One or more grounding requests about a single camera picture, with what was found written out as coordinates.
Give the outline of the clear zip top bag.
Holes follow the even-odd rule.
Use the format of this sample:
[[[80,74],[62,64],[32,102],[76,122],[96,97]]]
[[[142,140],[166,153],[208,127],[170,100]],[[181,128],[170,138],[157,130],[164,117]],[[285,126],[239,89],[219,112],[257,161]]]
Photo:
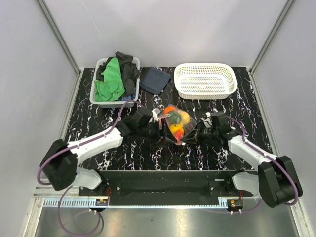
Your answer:
[[[190,122],[187,125],[182,125],[181,123],[179,123],[179,124],[170,124],[168,122],[168,120],[166,119],[166,117],[163,115],[163,111],[162,111],[162,114],[158,117],[159,121],[162,124],[162,129],[163,128],[169,128],[172,134],[174,134],[179,129],[183,129],[185,131],[185,135],[184,136],[186,136],[191,131],[195,130],[195,127],[197,125],[197,121],[194,118],[192,118],[191,116],[190,116],[191,120],[190,120]],[[183,144],[185,144],[185,143],[182,143],[181,140],[179,140],[177,145],[183,145]]]

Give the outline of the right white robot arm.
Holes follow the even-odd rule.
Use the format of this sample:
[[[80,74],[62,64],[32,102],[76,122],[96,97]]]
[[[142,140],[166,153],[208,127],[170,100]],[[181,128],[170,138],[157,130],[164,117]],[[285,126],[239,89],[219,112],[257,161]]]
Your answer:
[[[226,181],[224,190],[228,195],[247,191],[259,195],[267,206],[274,208],[281,204],[293,206],[303,194],[292,160],[250,142],[244,126],[224,112],[206,113],[181,141],[187,144],[216,142],[255,168],[256,175],[241,171]]]

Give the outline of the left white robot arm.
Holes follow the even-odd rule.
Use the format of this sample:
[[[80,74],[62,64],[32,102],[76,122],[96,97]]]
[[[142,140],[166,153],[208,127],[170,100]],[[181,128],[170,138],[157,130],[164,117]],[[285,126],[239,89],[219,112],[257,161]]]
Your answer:
[[[159,109],[149,110],[141,107],[134,114],[116,120],[113,126],[90,137],[64,142],[53,142],[40,163],[39,173],[48,178],[48,185],[60,191],[70,186],[90,189],[95,195],[102,195],[107,188],[104,178],[98,171],[81,168],[87,159],[112,148],[117,148],[124,141],[144,137],[155,144],[175,143],[176,139],[168,128],[166,118],[159,117]]]

